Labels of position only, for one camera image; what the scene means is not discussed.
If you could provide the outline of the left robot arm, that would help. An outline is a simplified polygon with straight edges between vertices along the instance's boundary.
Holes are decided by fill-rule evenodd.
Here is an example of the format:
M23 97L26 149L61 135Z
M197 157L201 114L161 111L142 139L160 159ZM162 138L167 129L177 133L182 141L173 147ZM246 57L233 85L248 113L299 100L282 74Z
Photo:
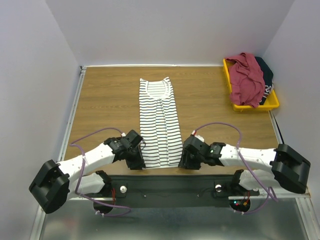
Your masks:
M94 149L60 162L46 161L29 186L29 191L44 210L51 214L75 197L89 199L111 197L116 201L116 188L101 167L125 160L131 170L145 168L141 154L144 139L135 131L107 138Z

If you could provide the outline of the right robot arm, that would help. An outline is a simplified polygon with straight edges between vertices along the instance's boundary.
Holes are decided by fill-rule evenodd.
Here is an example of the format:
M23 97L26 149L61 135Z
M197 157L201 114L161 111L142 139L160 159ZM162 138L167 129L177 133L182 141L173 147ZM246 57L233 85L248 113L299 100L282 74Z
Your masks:
M281 187L295 194L305 194L311 163L287 144L277 148L237 148L223 143L208 145L198 135L183 143L179 168L199 170L201 164L222 167L244 167L235 172L231 192L242 195L258 188Z

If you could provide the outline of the black white striped tank top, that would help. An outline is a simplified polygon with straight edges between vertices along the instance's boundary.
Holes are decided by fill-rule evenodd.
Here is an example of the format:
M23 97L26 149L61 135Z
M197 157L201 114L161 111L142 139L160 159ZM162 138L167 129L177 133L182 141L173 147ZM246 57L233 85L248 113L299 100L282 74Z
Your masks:
M169 77L139 81L141 153L148 169L177 167L183 152L174 88Z

